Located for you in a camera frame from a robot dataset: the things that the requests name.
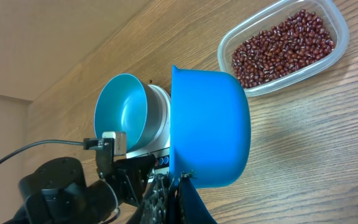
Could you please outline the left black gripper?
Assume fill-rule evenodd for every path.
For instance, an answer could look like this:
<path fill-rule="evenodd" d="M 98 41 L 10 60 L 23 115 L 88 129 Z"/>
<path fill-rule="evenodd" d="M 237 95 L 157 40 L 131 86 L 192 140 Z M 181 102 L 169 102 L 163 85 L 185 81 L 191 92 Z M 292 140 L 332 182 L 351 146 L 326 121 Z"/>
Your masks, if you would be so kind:
<path fill-rule="evenodd" d="M 156 157 L 152 154 L 117 161 L 113 161 L 108 156 L 96 155 L 99 177 L 114 192 L 116 207 L 122 203 L 135 207 L 140 205 L 156 161 Z"/>

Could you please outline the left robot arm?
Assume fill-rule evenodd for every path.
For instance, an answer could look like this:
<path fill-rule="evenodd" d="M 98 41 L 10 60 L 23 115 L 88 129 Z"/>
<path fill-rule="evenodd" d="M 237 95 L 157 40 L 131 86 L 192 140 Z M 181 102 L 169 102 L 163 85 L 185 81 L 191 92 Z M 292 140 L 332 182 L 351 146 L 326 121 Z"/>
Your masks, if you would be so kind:
<path fill-rule="evenodd" d="M 99 179 L 87 185 L 78 159 L 48 161 L 19 182 L 24 203 L 9 223 L 106 222 L 122 203 L 140 204 L 155 162 L 153 155 L 115 161 L 97 154 Z"/>

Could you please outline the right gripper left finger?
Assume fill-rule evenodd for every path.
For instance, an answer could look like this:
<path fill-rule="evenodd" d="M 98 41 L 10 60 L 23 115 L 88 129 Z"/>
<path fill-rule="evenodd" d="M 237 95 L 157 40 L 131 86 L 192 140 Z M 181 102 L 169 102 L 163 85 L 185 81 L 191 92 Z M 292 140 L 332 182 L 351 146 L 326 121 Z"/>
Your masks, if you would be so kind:
<path fill-rule="evenodd" d="M 129 224 L 165 224 L 168 218 L 168 175 L 157 174 Z"/>

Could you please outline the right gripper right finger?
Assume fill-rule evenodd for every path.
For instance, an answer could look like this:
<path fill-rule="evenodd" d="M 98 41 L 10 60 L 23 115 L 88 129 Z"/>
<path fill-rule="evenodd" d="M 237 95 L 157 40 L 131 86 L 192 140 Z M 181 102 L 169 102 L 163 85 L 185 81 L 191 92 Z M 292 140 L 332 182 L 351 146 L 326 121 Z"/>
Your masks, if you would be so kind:
<path fill-rule="evenodd" d="M 217 224 L 191 182 L 192 173 L 181 173 L 178 202 L 182 224 Z"/>

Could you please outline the blue plastic measuring scoop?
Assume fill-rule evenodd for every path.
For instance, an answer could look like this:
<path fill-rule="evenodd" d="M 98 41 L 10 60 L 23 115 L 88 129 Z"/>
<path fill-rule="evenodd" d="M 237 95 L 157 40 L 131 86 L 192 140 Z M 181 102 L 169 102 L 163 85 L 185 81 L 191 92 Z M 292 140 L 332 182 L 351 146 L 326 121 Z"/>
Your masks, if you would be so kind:
<path fill-rule="evenodd" d="M 230 185 L 246 167 L 250 137 L 247 97 L 232 75 L 172 67 L 172 175 L 191 174 L 197 189 Z"/>

